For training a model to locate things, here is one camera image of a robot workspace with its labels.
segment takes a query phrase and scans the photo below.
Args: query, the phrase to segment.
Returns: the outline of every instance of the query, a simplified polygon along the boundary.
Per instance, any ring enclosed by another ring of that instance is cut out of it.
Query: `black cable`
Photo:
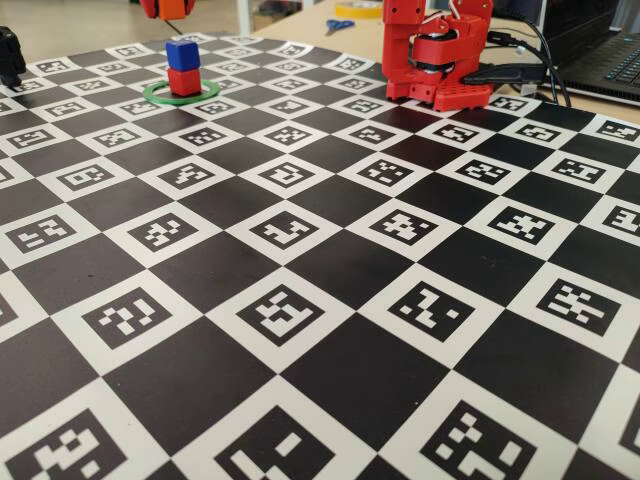
[[[169,25],[171,28],[173,28],[176,33],[178,35],[182,35],[182,32],[180,30],[178,30],[176,27],[173,26],[173,23],[171,23],[169,20],[165,20],[164,23],[166,23],[167,25]]]

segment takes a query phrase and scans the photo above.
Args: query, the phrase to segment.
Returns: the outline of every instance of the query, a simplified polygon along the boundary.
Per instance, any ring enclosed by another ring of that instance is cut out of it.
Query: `black object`
[[[0,27],[0,82],[17,87],[22,83],[18,74],[26,71],[18,37],[9,28]]]

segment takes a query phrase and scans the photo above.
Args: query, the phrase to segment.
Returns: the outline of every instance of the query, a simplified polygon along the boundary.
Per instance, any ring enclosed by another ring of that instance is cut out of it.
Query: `table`
[[[384,30],[382,20],[356,20],[355,28],[346,29],[329,37],[325,35],[327,33],[325,22],[330,18],[335,18],[335,4],[337,1],[338,0],[324,0],[312,8],[298,12],[255,34],[263,35],[265,38],[309,43],[318,47],[345,51],[353,53],[354,55],[370,58],[376,62],[381,62]],[[515,28],[530,33],[526,25],[511,20],[494,19],[491,26],[492,28]],[[518,36],[515,33],[514,36],[522,38],[523,40],[532,41],[530,38]],[[522,62],[523,57],[516,55],[510,50],[500,49],[486,51],[482,55],[482,61],[488,63]],[[501,92],[513,93],[513,90],[509,87],[503,87]],[[572,94],[571,98],[576,108],[640,123],[640,108],[638,107],[626,106],[607,100],[596,100],[578,94]]]

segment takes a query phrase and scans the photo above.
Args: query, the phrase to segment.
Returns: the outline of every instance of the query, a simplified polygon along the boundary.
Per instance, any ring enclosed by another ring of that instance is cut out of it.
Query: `laptop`
[[[640,35],[611,28],[619,0],[496,0],[543,26],[570,91],[640,106]]]

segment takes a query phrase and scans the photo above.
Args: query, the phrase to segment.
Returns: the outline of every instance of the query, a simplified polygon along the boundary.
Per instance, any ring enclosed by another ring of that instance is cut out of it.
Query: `tape roll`
[[[382,2],[357,0],[338,3],[336,15],[345,18],[380,18],[382,17]]]

